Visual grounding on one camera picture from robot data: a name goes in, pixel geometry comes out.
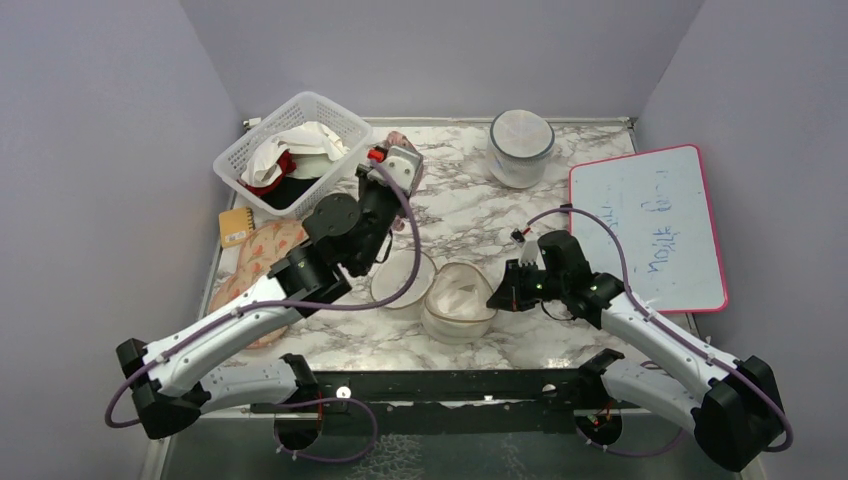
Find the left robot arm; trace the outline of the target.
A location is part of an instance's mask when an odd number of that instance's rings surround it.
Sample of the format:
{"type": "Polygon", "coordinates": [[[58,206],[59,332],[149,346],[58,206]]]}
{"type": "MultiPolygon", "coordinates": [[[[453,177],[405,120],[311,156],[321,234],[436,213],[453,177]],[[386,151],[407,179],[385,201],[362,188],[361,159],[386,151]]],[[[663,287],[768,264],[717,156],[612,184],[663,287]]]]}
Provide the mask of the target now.
{"type": "Polygon", "coordinates": [[[418,167],[396,161],[360,165],[359,196],[325,196],[304,221],[307,238],[245,292],[185,329],[153,342],[130,338],[116,355],[125,380],[104,414],[113,429],[141,426],[151,440],[170,437],[202,415],[253,403],[306,408],[317,397],[306,361],[286,354],[235,375],[221,366],[261,337],[320,310],[365,311],[402,296],[344,304],[350,281],[369,273],[396,218],[413,216],[418,167]]]}

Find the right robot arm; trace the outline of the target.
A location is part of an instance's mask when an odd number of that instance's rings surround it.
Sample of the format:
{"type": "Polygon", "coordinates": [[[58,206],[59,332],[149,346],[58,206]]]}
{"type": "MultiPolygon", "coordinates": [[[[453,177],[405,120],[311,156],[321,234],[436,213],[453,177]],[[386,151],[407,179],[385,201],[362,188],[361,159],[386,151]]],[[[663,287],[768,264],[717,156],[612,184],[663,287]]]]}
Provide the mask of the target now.
{"type": "Polygon", "coordinates": [[[544,265],[512,259],[488,299],[490,309],[524,312],[547,301],[633,346],[660,368],[651,372],[620,353],[604,351],[580,368],[579,398],[638,405],[694,436],[707,457],[733,472],[746,468],[779,437],[788,437],[771,366],[740,360],[701,341],[629,294],[609,273],[591,269],[566,230],[535,241],[544,265]]]}

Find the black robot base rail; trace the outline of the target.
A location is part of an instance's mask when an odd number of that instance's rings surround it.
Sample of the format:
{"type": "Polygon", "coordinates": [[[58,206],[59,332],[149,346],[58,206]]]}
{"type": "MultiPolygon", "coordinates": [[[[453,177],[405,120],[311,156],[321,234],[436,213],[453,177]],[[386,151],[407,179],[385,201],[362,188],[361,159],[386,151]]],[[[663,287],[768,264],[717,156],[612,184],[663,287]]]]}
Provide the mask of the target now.
{"type": "Polygon", "coordinates": [[[253,403],[289,430],[327,436],[542,432],[572,434],[575,416],[616,409],[578,370],[318,371],[319,407],[253,403]]]}

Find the pink bra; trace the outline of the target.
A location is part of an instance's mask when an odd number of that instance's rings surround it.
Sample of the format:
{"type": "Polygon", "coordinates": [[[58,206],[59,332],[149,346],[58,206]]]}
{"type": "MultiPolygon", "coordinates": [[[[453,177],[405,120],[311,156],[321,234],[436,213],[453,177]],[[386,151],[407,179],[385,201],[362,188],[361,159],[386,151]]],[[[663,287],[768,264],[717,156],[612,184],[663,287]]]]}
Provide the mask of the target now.
{"type": "MultiPolygon", "coordinates": [[[[415,153],[418,152],[418,150],[415,148],[415,146],[412,144],[412,142],[404,134],[402,134],[401,132],[398,132],[398,131],[391,131],[387,135],[387,137],[384,141],[384,144],[387,148],[389,148],[391,146],[401,146],[401,147],[403,147],[407,150],[413,151],[415,153]]],[[[404,219],[404,217],[403,216],[396,217],[393,224],[392,224],[392,230],[394,232],[401,232],[404,229],[405,229],[405,219],[404,219]]]]}

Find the beige-rimmed mesh laundry bag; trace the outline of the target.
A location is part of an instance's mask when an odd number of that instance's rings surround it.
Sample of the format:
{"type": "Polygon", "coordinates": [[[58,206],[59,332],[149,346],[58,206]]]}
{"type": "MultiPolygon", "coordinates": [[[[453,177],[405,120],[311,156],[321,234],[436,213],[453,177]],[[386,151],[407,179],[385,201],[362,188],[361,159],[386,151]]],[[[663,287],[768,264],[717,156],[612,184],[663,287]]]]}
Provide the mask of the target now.
{"type": "Polygon", "coordinates": [[[466,344],[486,334],[497,315],[486,306],[493,293],[476,266],[449,262],[439,267],[422,254],[413,284],[382,309],[393,318],[420,322],[438,342],[466,344]]]}

